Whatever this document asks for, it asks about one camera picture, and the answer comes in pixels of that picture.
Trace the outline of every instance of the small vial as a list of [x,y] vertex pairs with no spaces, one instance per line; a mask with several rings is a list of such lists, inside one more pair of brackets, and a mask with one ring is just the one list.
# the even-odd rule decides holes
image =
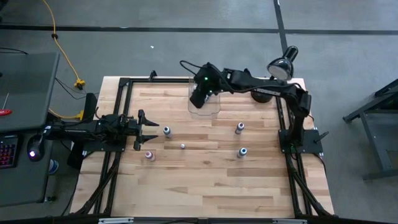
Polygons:
[[151,162],[155,161],[155,155],[151,152],[145,152],[145,158]]
[[240,122],[237,126],[236,126],[236,130],[235,130],[235,134],[241,134],[242,131],[244,129],[244,124],[242,122]]
[[237,157],[242,159],[242,158],[244,158],[246,156],[247,153],[248,153],[248,150],[246,148],[241,148],[238,151]]
[[171,138],[172,137],[172,130],[170,130],[169,127],[164,127],[163,129],[163,133],[167,138]]

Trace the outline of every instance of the concrete floor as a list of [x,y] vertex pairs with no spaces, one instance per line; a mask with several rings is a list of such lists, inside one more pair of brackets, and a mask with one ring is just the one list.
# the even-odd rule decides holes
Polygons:
[[[48,0],[59,26],[195,27],[277,29],[273,0]],[[280,0],[286,29],[398,30],[393,0]],[[49,25],[39,0],[13,0],[0,12],[5,24]],[[249,68],[264,76],[281,55],[279,34],[182,32],[58,32],[76,70],[98,92],[105,75],[187,75],[178,61],[212,62],[219,68]],[[0,30],[0,45],[30,54],[58,52],[49,31]],[[397,78],[396,35],[287,35],[299,49],[295,76],[305,79],[313,96],[312,113],[323,140],[328,183],[335,213],[345,218],[398,222],[398,177],[363,182],[377,172],[360,121],[342,120],[371,93]],[[57,77],[75,81],[64,58]],[[73,100],[55,84],[51,108],[77,114],[84,100]],[[53,157],[67,154],[62,148]],[[0,219],[60,215],[78,172],[61,166],[49,182],[56,202],[0,208]]]

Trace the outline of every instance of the yellow cable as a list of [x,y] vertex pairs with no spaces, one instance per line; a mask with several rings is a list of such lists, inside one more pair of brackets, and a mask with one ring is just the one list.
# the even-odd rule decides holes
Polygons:
[[54,110],[51,110],[51,108],[49,108],[49,111],[51,113],[53,113],[55,116],[59,117],[59,118],[63,118],[63,119],[75,119],[75,118],[79,118],[77,115],[76,116],[62,116],[57,114]]
[[[50,13],[51,13],[51,18],[52,18],[52,25],[53,25],[53,34],[56,34],[56,27],[55,27],[55,18],[54,18],[54,14],[52,13],[51,7],[49,6],[49,4],[47,3],[46,0],[43,0],[44,4],[47,6],[47,8],[49,9]],[[65,51],[62,49],[61,45],[58,43],[57,38],[53,37],[55,43],[57,44],[58,48],[61,50],[63,56],[65,57],[65,59],[67,60],[69,66],[72,68],[73,72],[76,75],[76,78],[78,80],[78,82],[81,80],[79,78],[79,75],[77,74],[75,67],[72,65],[72,63],[70,63],[69,58],[67,56],[67,54],[65,53]]]

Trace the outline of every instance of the wooden tabletop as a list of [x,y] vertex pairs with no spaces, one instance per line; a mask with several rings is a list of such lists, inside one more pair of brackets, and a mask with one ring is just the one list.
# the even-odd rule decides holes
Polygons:
[[[104,77],[99,115],[113,112],[119,78]],[[302,79],[292,81],[305,88]],[[137,111],[143,109],[147,119],[160,124],[145,127],[144,134],[156,133],[159,137],[143,144],[139,152],[132,148],[134,137],[128,139],[119,167],[112,216],[294,217],[285,157],[277,137],[275,99],[260,104],[250,93],[223,93],[216,119],[193,119],[187,108],[187,83],[134,84],[128,115],[137,116]],[[241,135],[234,133],[239,122],[245,124]],[[172,139],[163,135],[165,126],[171,128]],[[306,118],[305,128],[312,127],[311,118]],[[241,147],[248,149],[244,159],[236,157]],[[155,154],[154,162],[145,159],[147,151]],[[103,152],[95,152],[83,161],[71,212],[81,208],[98,186],[103,157]],[[333,213],[321,162],[311,154],[302,157],[308,187]],[[301,192],[298,195],[304,211]]]

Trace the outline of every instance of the keyboard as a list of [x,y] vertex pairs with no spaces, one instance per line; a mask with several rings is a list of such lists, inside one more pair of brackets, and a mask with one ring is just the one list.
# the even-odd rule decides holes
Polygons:
[[22,137],[18,135],[0,136],[0,169],[17,165],[19,148]]

